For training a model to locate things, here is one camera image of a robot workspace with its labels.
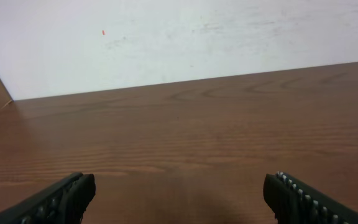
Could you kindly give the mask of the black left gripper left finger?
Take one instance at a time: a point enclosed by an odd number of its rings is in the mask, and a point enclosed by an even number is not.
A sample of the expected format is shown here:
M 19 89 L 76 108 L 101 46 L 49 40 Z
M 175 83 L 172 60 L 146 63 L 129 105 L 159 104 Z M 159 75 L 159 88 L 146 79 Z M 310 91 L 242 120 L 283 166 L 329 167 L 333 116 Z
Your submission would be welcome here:
M 0 212 L 0 224 L 80 224 L 95 195 L 94 175 L 74 172 Z

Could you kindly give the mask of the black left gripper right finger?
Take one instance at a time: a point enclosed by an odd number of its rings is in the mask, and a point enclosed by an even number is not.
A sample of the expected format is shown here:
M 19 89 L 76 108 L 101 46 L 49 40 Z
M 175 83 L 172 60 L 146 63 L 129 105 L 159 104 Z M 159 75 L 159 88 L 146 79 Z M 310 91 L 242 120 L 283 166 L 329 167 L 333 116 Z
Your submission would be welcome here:
M 263 196 L 278 224 L 358 224 L 358 212 L 285 172 L 265 176 Z

